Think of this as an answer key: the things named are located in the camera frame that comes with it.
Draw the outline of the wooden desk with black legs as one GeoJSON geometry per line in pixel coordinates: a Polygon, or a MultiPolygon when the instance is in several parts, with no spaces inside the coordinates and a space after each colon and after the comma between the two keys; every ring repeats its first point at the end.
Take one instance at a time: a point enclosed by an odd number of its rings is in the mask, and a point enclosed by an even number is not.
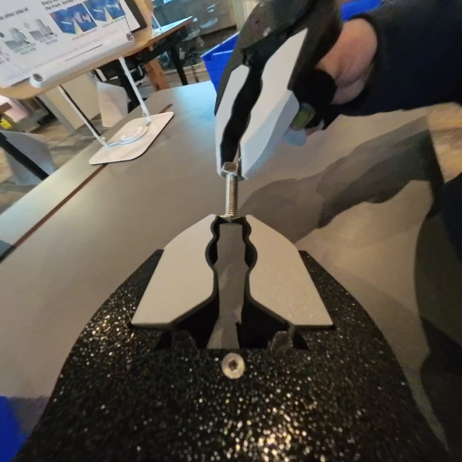
{"type": "Polygon", "coordinates": [[[188,85],[179,55],[179,44],[187,38],[187,28],[191,24],[192,17],[188,17],[164,26],[161,31],[153,31],[153,35],[146,45],[136,51],[129,52],[127,55],[129,61],[144,69],[155,90],[170,89],[165,72],[158,62],[158,57],[165,52],[169,54],[182,85],[188,85]]]}

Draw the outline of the steel hex bolt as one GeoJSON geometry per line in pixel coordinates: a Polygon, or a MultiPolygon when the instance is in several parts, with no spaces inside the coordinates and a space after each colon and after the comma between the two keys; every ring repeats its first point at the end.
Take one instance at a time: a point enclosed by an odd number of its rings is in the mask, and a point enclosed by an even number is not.
{"type": "Polygon", "coordinates": [[[225,213],[224,215],[236,215],[238,212],[238,184],[240,176],[238,165],[226,162],[222,166],[221,176],[225,180],[225,213]]]}

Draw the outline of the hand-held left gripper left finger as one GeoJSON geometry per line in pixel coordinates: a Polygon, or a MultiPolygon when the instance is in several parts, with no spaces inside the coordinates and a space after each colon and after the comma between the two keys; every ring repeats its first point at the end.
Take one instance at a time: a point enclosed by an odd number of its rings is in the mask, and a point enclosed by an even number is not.
{"type": "Polygon", "coordinates": [[[135,327],[172,328],[218,295],[210,251],[218,216],[208,215],[182,231],[163,249],[135,311],[135,327]]]}

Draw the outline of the white folded paper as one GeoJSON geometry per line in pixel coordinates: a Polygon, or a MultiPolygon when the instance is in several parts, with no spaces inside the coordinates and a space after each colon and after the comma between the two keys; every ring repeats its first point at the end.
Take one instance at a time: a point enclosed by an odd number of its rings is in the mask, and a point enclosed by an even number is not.
{"type": "Polygon", "coordinates": [[[123,87],[96,82],[102,125],[111,128],[128,115],[128,96],[123,87]]]}

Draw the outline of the blue plastic bin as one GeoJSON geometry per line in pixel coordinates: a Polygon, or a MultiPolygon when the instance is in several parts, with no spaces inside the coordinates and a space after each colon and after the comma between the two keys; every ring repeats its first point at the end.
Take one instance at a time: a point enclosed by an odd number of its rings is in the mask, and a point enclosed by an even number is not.
{"type": "Polygon", "coordinates": [[[11,461],[24,444],[27,429],[28,402],[20,397],[0,397],[0,461],[11,461]]]}
{"type": "MultiPolygon", "coordinates": [[[[346,1],[341,5],[342,20],[345,22],[356,15],[367,13],[377,8],[381,3],[380,0],[346,1]]],[[[202,55],[202,60],[216,92],[218,92],[221,77],[232,55],[238,35],[238,32],[235,33],[202,55]]]]}

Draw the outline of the white sign stand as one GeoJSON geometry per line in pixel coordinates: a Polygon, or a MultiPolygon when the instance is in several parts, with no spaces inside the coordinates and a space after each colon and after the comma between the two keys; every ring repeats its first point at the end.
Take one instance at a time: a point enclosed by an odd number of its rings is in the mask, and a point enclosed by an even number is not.
{"type": "Polygon", "coordinates": [[[44,80],[39,74],[34,74],[31,78],[8,88],[1,87],[2,96],[14,99],[28,99],[41,95],[50,89],[58,88],[74,110],[78,112],[80,118],[90,129],[94,137],[102,145],[102,147],[90,158],[89,164],[91,165],[110,164],[138,158],[146,152],[173,117],[173,112],[167,112],[166,115],[151,115],[149,113],[126,65],[125,57],[129,52],[142,48],[153,35],[153,2],[144,0],[136,0],[134,2],[141,11],[147,26],[140,31],[128,33],[128,43],[125,43],[123,47],[118,47],[108,52],[104,51],[102,55],[94,56],[91,61],[84,60],[80,63],[75,62],[66,72],[61,71],[59,73],[54,73],[52,77],[47,80],[44,80]],[[62,85],[80,75],[89,73],[115,60],[118,60],[124,75],[128,78],[136,94],[142,110],[142,117],[127,122],[114,136],[112,136],[112,138],[106,140],[91,126],[89,120],[87,120],[84,113],[77,107],[62,85]]]}

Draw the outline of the person's right forearm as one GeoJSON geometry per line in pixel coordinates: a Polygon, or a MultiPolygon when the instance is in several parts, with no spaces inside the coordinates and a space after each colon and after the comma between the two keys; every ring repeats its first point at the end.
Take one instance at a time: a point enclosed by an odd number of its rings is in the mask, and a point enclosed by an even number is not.
{"type": "Polygon", "coordinates": [[[462,101],[462,2],[390,1],[356,16],[378,38],[371,80],[355,115],[462,101]]]}

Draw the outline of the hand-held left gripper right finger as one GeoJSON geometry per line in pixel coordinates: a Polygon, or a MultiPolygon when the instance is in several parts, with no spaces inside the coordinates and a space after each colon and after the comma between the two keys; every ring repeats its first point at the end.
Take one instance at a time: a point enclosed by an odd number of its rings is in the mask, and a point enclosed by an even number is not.
{"type": "Polygon", "coordinates": [[[257,252],[249,274],[250,297],[277,319],[301,328],[333,321],[296,248],[285,236],[248,215],[249,242],[257,252]]]}

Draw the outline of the printed instruction sheet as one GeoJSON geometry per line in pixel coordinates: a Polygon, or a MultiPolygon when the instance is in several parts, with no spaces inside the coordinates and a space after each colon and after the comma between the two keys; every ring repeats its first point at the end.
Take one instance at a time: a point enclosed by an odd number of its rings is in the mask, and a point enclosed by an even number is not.
{"type": "Polygon", "coordinates": [[[147,23],[134,1],[10,0],[0,2],[0,79],[8,88],[44,80],[75,62],[128,43],[147,23]]]}

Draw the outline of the person's right hand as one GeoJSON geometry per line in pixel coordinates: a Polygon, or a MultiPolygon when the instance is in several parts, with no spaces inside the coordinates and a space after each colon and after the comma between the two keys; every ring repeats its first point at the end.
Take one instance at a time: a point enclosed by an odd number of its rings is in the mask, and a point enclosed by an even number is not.
{"type": "Polygon", "coordinates": [[[376,32],[365,19],[344,23],[338,40],[316,66],[335,82],[333,105],[349,103],[361,94],[372,73],[377,47],[376,32]]]}

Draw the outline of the person's dark sweatshirt torso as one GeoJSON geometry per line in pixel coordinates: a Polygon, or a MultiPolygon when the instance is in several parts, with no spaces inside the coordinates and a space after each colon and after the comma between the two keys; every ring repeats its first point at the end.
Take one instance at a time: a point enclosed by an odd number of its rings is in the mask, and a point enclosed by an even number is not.
{"type": "Polygon", "coordinates": [[[420,369],[451,461],[462,449],[462,175],[445,183],[419,232],[415,291],[429,354],[420,369]]]}

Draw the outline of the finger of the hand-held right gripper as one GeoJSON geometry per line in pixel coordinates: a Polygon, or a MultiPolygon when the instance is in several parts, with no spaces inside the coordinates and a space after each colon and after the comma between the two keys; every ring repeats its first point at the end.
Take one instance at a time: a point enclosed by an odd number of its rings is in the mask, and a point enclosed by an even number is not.
{"type": "Polygon", "coordinates": [[[299,110],[288,88],[301,50],[301,34],[290,37],[268,59],[257,101],[239,142],[240,176],[248,180],[271,157],[299,110]]]}
{"type": "Polygon", "coordinates": [[[253,109],[253,73],[248,65],[240,65],[229,75],[215,113],[216,168],[225,163],[238,163],[240,171],[249,170],[246,146],[251,131],[253,109]]]}

